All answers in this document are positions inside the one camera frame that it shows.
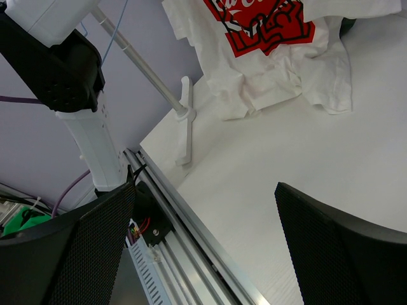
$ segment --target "white t-shirt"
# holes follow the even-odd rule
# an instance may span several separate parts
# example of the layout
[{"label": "white t-shirt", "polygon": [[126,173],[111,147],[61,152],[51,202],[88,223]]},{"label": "white t-shirt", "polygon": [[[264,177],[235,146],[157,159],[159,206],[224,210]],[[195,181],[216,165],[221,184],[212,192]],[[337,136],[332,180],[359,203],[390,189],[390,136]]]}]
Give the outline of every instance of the white t-shirt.
[{"label": "white t-shirt", "polygon": [[195,47],[219,117],[236,119],[299,94],[330,114],[351,111],[342,18],[395,13],[401,1],[164,0],[163,6],[176,38]]}]

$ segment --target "table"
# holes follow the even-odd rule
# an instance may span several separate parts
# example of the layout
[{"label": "table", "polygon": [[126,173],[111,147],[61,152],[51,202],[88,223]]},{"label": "table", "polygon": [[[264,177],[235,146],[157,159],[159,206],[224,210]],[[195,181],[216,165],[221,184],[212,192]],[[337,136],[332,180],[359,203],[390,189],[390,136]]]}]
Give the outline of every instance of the table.
[{"label": "table", "polygon": [[270,304],[302,304],[273,195],[279,181],[407,232],[407,19],[358,20],[343,42],[353,112],[328,115],[298,97],[220,121],[201,79],[191,164],[175,166],[173,112],[141,144]]}]

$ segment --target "wall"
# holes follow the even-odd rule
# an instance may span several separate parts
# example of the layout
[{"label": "wall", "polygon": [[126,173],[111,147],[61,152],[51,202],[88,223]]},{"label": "wall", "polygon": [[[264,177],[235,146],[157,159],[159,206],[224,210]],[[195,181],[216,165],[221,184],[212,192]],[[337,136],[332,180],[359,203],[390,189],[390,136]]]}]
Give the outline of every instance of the wall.
[{"label": "wall", "polygon": [[[116,23],[123,4],[124,0],[102,0],[100,7]],[[92,16],[83,22],[87,38],[103,55],[109,36]],[[184,75],[193,81],[202,75],[194,49],[185,39],[176,41],[161,1],[129,0],[120,30],[178,97]],[[170,107],[115,44],[103,71],[113,136],[122,147],[136,149]],[[3,57],[0,95],[33,97]],[[73,138],[52,111],[43,105],[0,102],[0,182],[56,202],[86,169]],[[69,207],[90,183],[88,177],[78,185],[64,206]]]}]

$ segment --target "red graphic print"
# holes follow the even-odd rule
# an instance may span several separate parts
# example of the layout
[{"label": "red graphic print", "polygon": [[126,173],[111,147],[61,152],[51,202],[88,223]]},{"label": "red graphic print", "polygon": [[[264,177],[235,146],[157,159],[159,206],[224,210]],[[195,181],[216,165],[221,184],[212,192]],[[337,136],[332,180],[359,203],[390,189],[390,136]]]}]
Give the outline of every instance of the red graphic print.
[{"label": "red graphic print", "polygon": [[303,4],[293,0],[203,0],[236,57],[260,49],[269,55],[279,44],[311,43],[313,22],[303,22]]}]

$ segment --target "white pole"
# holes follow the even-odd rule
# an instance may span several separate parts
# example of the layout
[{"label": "white pole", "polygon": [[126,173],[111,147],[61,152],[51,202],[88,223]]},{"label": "white pole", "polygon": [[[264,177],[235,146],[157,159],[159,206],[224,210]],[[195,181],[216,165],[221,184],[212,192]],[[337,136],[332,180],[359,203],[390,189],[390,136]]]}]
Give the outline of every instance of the white pole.
[{"label": "white pole", "polygon": [[[113,35],[116,26],[108,19],[103,11],[97,6],[92,15],[96,18],[98,23],[101,24],[103,29],[110,35]],[[144,59],[136,52],[133,46],[126,40],[123,34],[118,31],[114,37],[114,41],[118,44],[121,50],[127,55],[127,57],[139,68],[139,70],[147,77],[150,83],[162,94],[162,96],[171,104],[175,109],[178,116],[184,116],[188,110],[185,108],[178,99],[172,94],[172,92],[164,85],[162,80],[154,73],[150,66],[144,61]]]}]

